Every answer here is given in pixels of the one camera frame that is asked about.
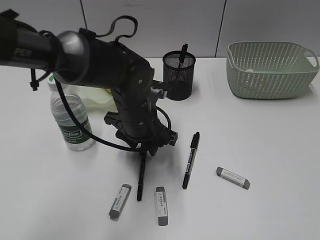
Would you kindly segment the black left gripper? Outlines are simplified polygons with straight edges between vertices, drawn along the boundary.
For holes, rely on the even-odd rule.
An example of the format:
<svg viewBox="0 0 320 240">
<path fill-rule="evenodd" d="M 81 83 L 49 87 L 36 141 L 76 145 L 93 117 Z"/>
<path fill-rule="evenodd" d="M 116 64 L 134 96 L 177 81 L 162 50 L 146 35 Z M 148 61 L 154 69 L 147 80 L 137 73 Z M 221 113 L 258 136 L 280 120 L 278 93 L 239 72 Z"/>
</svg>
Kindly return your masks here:
<svg viewBox="0 0 320 240">
<path fill-rule="evenodd" d="M 115 136 L 118 139 L 126 142 L 132 149 L 141 144 L 142 151 L 149 152 L 152 156 L 158 148 L 174 146 L 178 140 L 178 133 L 172 130 L 168 114 L 158 106 L 109 111 L 104 121 L 117 129 Z"/>
</svg>

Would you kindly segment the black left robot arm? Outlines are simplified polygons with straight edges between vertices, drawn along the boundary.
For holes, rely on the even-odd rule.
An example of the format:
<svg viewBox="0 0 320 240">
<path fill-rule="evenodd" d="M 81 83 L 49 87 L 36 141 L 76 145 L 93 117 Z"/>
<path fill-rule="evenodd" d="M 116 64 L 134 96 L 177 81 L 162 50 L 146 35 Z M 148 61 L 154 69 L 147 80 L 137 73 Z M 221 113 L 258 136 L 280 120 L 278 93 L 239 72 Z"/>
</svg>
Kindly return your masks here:
<svg viewBox="0 0 320 240">
<path fill-rule="evenodd" d="M 54 35 L 17 18 L 12 9 L 0 14 L 1 65 L 30 69 L 33 90 L 41 82 L 36 70 L 53 75 L 58 86 L 110 89 L 117 111 L 107 112 L 104 121 L 126 143 L 118 145 L 119 150 L 155 155 L 159 148 L 176 144 L 178 134 L 158 118 L 161 109 L 156 103 L 167 86 L 154 80 L 155 70 L 145 58 L 119 38 L 105 42 L 84 28 Z"/>
</svg>

